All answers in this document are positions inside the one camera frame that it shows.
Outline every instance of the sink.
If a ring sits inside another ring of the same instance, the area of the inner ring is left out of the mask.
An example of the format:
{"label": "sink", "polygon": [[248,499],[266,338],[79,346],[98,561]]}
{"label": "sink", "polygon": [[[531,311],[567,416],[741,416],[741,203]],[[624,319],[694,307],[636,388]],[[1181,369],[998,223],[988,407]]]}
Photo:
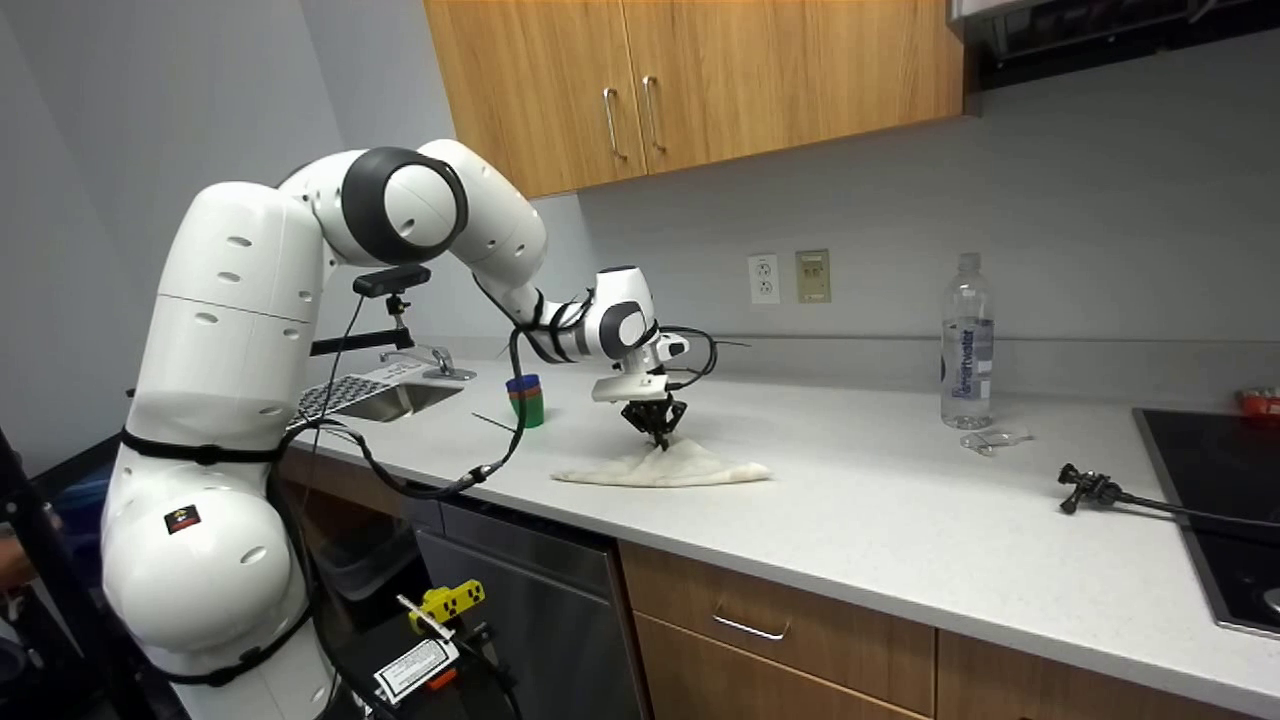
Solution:
{"label": "sink", "polygon": [[361,420],[377,420],[377,424],[392,424],[401,416],[414,416],[428,403],[440,403],[449,396],[455,396],[459,388],[440,388],[440,383],[390,383],[356,403],[346,403],[341,416],[361,416]]}

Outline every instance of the water bottle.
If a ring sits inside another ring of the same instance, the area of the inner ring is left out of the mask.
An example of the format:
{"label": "water bottle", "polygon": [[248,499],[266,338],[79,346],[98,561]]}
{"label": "water bottle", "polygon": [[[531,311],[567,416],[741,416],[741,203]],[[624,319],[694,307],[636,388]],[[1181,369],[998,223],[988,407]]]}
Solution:
{"label": "water bottle", "polygon": [[941,336],[941,416],[954,427],[991,424],[991,355],[998,319],[991,292],[976,251],[962,254],[962,269],[945,294]]}

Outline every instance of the cloth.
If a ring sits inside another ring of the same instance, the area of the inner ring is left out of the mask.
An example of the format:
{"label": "cloth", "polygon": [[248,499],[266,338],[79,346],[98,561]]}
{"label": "cloth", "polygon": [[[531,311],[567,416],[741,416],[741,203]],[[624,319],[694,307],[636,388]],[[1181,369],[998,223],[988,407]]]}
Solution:
{"label": "cloth", "polygon": [[624,485],[624,489],[697,489],[697,485],[757,485],[767,479],[764,463],[731,463],[694,441],[653,447],[587,466],[558,472],[560,485]]}

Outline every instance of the yellow tool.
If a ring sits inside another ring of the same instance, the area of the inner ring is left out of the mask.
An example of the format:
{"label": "yellow tool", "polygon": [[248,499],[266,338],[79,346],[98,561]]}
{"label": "yellow tool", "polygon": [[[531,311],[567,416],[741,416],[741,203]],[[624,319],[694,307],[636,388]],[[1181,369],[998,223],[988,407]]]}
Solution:
{"label": "yellow tool", "polygon": [[452,623],[463,613],[472,613],[477,604],[486,604],[486,583],[479,578],[463,578],[452,587],[428,587],[421,600],[421,613],[428,613],[438,623]]}

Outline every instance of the wall switch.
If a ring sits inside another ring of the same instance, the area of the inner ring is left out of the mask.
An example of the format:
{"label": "wall switch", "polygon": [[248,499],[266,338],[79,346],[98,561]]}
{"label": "wall switch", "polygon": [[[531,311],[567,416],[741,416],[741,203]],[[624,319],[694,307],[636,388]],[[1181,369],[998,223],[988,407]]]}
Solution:
{"label": "wall switch", "polygon": [[750,287],[751,287],[751,305],[780,305],[780,269],[777,254],[750,254]]}
{"label": "wall switch", "polygon": [[802,305],[833,305],[833,251],[830,247],[797,251],[797,301]]}

